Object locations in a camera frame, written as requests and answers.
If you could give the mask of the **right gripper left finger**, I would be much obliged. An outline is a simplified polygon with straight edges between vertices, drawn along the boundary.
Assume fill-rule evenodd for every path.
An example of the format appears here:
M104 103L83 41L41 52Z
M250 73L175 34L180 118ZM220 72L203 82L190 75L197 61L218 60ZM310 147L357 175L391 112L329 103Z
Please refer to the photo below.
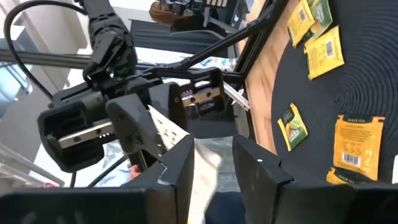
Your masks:
M193 166L194 138L186 135L161 160L124 184L131 189L124 224L187 224Z

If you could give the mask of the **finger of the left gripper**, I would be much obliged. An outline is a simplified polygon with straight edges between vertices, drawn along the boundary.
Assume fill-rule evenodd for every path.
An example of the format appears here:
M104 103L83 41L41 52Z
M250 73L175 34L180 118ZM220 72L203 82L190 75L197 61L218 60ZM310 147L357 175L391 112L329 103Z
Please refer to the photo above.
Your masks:
M126 154L145 150L158 159L167 152L149 111L137 94L109 100L105 110Z
M149 88L150 105L183 130L187 129L187 117L180 86L175 82Z

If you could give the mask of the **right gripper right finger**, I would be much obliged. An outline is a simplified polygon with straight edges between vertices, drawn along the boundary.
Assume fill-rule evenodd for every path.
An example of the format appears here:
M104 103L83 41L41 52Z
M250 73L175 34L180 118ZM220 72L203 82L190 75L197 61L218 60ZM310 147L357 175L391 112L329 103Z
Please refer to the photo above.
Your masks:
M274 224L280 191L293 177L275 154L241 135L233 136L233 159L249 223Z

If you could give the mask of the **round dark woven placemat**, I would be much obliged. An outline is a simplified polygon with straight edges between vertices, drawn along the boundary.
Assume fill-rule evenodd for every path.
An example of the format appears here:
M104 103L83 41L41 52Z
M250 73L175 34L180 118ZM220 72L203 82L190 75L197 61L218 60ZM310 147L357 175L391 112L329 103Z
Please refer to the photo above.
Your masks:
M325 179L333 164L341 114L383 116L379 180L391 183L398 155L398 0L330 0L344 64L308 78L303 47L288 44L272 92L272 132L278 156ZM308 136L288 150L278 120L294 104Z

